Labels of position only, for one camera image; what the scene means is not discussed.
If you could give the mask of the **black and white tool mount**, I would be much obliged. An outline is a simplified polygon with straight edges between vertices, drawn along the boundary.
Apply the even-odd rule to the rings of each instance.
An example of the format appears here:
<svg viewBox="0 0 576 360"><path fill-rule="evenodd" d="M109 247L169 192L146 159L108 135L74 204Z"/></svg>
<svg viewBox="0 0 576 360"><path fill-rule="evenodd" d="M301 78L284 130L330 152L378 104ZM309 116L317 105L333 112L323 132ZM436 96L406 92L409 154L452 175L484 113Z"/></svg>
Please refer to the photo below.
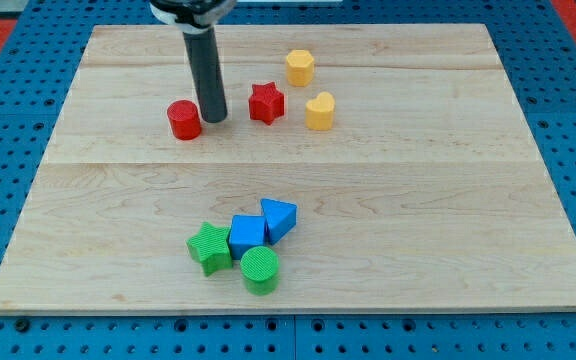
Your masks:
<svg viewBox="0 0 576 360"><path fill-rule="evenodd" d="M237 0L150 0L153 16L188 34L203 33L237 5Z"/></svg>

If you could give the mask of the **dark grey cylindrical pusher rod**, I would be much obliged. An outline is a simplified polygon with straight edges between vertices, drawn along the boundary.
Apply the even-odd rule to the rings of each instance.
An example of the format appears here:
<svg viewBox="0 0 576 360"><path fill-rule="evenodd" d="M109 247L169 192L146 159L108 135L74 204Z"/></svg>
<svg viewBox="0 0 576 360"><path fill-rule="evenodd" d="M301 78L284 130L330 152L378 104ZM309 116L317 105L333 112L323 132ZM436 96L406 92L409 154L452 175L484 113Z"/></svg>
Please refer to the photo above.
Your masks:
<svg viewBox="0 0 576 360"><path fill-rule="evenodd" d="M201 116L208 123L222 122L228 110L214 28L183 37Z"/></svg>

